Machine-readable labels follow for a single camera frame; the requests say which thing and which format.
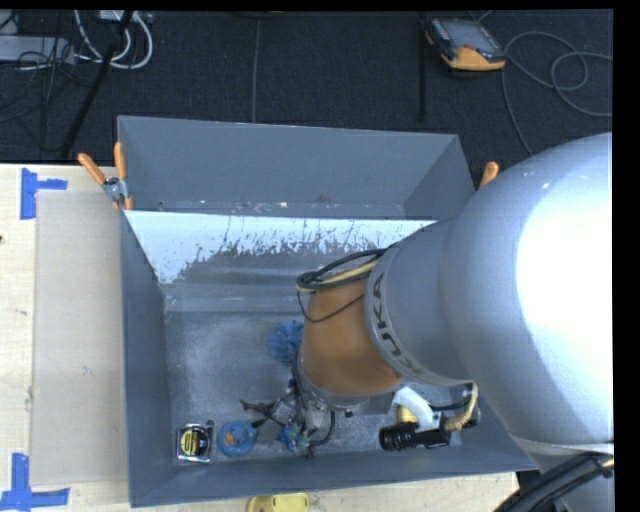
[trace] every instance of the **blue brush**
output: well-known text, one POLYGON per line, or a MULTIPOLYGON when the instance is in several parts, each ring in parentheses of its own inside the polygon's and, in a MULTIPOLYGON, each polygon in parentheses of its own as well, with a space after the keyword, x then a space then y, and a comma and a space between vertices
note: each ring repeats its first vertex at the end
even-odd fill
POLYGON ((293 358, 302 343, 302 322, 279 322, 269 333, 269 349, 285 366, 293 365, 293 358))

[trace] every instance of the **black tube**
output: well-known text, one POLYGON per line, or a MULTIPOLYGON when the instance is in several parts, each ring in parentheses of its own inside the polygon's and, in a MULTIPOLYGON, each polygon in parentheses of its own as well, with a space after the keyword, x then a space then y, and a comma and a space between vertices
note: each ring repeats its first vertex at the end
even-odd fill
POLYGON ((598 455, 578 455, 543 474, 526 492, 519 494, 516 491, 495 512, 531 512, 545 503, 559 499, 599 474, 610 476, 611 473, 602 468, 598 455))
POLYGON ((69 132, 64 139, 64 143, 62 144, 62 151, 60 152, 61 160, 68 160, 69 153, 71 152, 71 147, 80 132, 80 128, 82 128, 82 123, 84 123, 85 118, 87 117, 87 113, 91 108, 93 100, 98 94, 98 90, 104 81, 104 77, 107 75, 107 71, 111 66, 111 60, 118 49, 118 44, 120 42, 120 38, 124 35, 124 31, 131 23, 131 18, 133 17, 134 11, 124 11, 122 14, 122 18, 120 18, 120 22, 118 23, 118 38, 111 41, 109 48, 107 49, 107 53, 105 57, 102 59, 102 64, 100 65, 100 69, 98 70, 98 74, 96 75, 95 80, 91 84, 91 88, 87 93, 87 96, 84 99, 82 107, 76 114, 75 119, 71 123, 71 127, 69 128, 69 132))

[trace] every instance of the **blue round object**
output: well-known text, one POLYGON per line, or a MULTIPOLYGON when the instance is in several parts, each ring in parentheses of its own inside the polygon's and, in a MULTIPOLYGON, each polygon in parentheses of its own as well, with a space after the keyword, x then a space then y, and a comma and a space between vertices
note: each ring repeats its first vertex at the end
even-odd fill
POLYGON ((220 451, 227 457, 242 457, 251 451, 257 437, 258 431, 250 422, 236 420, 223 425, 216 441, 220 451))

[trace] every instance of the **power strip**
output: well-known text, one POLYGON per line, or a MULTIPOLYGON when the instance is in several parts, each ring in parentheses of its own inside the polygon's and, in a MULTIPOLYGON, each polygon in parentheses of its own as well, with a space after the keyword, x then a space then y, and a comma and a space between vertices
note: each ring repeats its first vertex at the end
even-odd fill
MULTIPOLYGON (((121 9, 100 9, 96 17, 100 21, 104 21, 107 23, 118 23, 120 18, 122 18, 122 13, 124 11, 121 9)), ((144 21, 147 25, 151 25, 153 23, 153 14, 149 11, 136 11, 136 14, 140 16, 142 21, 144 21)))

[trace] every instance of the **white cable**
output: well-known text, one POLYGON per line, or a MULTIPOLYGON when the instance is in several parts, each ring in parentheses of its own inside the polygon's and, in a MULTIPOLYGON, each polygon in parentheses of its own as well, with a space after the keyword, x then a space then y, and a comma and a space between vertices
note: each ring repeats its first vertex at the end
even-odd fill
MULTIPOLYGON (((97 59, 94 59, 93 57, 89 57, 87 55, 81 55, 81 54, 76 54, 76 57, 78 57, 79 59, 82 59, 82 60, 89 60, 91 62, 96 62, 96 63, 102 62, 102 55, 100 55, 100 52, 98 50, 96 50, 96 48, 95 48, 95 46, 93 46, 93 44, 91 44, 91 40, 89 39, 89 36, 87 35, 87 32, 84 29, 84 25, 82 24, 82 21, 80 20, 80 13, 78 12, 78 9, 74 9, 73 13, 74 13, 75 18, 76 18, 76 23, 78 24, 78 30, 80 31, 80 35, 82 36, 82 40, 87 45, 89 50, 91 50, 91 52, 97 57, 97 59)), ((125 46, 125 49, 123 51, 121 51, 118 55, 115 55, 111 59, 112 62, 122 59, 127 53, 129 53, 129 50, 131 49, 131 36, 129 35, 129 30, 128 29, 125 30, 125 36, 127 38, 127 44, 125 46)))
MULTIPOLYGON (((91 52, 95 55, 96 58, 90 57, 90 56, 86 56, 86 55, 81 55, 81 54, 76 54, 76 57, 79 59, 83 59, 83 60, 88 60, 91 62, 95 62, 95 63, 100 63, 103 60, 103 56, 100 54, 100 52, 93 46, 93 44, 91 44, 91 40, 89 39, 84 26, 82 25, 82 21, 80 20, 80 13, 78 12, 77 9, 74 9, 74 15, 76 18, 76 23, 78 24, 78 30, 80 31, 80 35, 82 36, 83 41, 85 42, 85 44, 89 47, 89 49, 91 50, 91 52)), ((116 18, 120 19, 120 16, 118 14, 117 11, 113 11, 113 13, 115 14, 116 18)), ((153 55, 153 38, 151 36, 151 31, 149 30, 149 27, 147 26, 147 24, 142 20, 142 18, 138 15, 137 12, 133 13, 133 16, 131 17, 132 21, 134 21, 135 23, 137 23, 138 25, 140 25, 140 27, 142 28, 142 30, 145 33, 145 37, 147 38, 147 45, 148 45, 148 49, 147 49, 147 53, 144 56, 144 58, 140 61, 137 62, 135 64, 120 64, 119 60, 121 60, 123 57, 125 57, 127 55, 127 53, 129 53, 129 50, 131 49, 131 35, 129 34, 129 30, 125 30, 125 36, 127 38, 127 44, 125 46, 125 49, 123 51, 121 51, 118 55, 114 56, 111 59, 111 63, 110 65, 116 69, 140 69, 141 67, 145 66, 150 60, 151 60, 151 56, 153 55)))
POLYGON ((133 65, 126 65, 126 64, 119 64, 117 62, 112 62, 111 65, 114 68, 118 68, 118 69, 140 69, 141 67, 147 65, 147 63, 151 60, 151 56, 153 55, 153 38, 151 37, 151 31, 149 30, 149 27, 142 20, 142 18, 138 15, 137 12, 133 13, 132 19, 133 19, 133 21, 135 21, 136 23, 138 23, 138 25, 140 25, 142 27, 142 30, 144 31, 145 36, 147 37, 147 44, 148 44, 147 54, 144 56, 144 59, 142 59, 140 62, 138 62, 136 64, 133 64, 133 65))

